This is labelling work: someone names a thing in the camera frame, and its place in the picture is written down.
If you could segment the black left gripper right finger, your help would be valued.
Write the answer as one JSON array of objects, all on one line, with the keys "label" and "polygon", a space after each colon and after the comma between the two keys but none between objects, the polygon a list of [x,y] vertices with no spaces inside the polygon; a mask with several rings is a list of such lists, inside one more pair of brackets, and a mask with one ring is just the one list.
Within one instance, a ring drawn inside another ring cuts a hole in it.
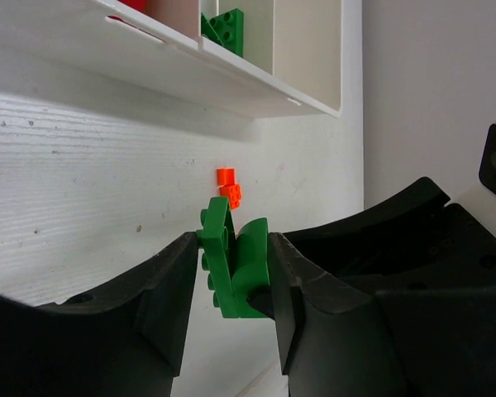
[{"label": "black left gripper right finger", "polygon": [[496,254],[339,279],[269,237],[293,396],[496,396]]}]

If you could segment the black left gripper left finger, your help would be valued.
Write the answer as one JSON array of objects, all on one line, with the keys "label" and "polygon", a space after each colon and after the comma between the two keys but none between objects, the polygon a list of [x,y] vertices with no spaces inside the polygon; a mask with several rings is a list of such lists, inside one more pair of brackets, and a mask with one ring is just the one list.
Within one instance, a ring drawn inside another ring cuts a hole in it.
[{"label": "black left gripper left finger", "polygon": [[0,296],[0,396],[168,396],[184,355],[198,240],[62,304]]}]

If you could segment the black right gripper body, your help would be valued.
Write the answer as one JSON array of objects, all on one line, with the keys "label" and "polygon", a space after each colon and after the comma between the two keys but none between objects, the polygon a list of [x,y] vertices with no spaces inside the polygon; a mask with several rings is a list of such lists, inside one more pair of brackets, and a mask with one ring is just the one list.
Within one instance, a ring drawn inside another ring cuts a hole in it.
[{"label": "black right gripper body", "polygon": [[430,178],[361,215],[361,258],[346,275],[348,285],[362,291],[496,288],[496,237]]}]

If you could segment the red printed duplo brick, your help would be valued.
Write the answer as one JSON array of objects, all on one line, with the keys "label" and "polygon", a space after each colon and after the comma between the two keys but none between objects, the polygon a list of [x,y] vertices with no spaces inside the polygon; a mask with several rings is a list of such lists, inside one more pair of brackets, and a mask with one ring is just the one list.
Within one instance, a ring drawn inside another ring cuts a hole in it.
[{"label": "red printed duplo brick", "polygon": [[147,8],[147,0],[119,0],[119,2],[142,13],[145,13]]}]

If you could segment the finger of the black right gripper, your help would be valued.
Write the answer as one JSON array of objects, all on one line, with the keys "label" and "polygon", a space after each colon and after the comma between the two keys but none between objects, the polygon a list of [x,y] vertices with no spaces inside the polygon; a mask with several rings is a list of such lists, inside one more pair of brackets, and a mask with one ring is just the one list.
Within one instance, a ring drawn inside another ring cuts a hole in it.
[{"label": "finger of the black right gripper", "polygon": [[430,290],[362,291],[346,282],[361,258],[362,213],[267,238],[269,286],[248,304],[265,318],[429,318]]}]

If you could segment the green curved duplo brick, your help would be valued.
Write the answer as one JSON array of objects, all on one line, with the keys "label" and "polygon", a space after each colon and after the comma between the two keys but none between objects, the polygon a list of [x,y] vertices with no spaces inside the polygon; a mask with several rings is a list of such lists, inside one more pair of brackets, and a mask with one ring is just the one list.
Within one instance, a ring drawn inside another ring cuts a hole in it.
[{"label": "green curved duplo brick", "polygon": [[238,233],[235,246],[232,288],[238,318],[264,318],[248,304],[257,289],[269,286],[267,266],[268,221],[258,218],[248,222]]}]

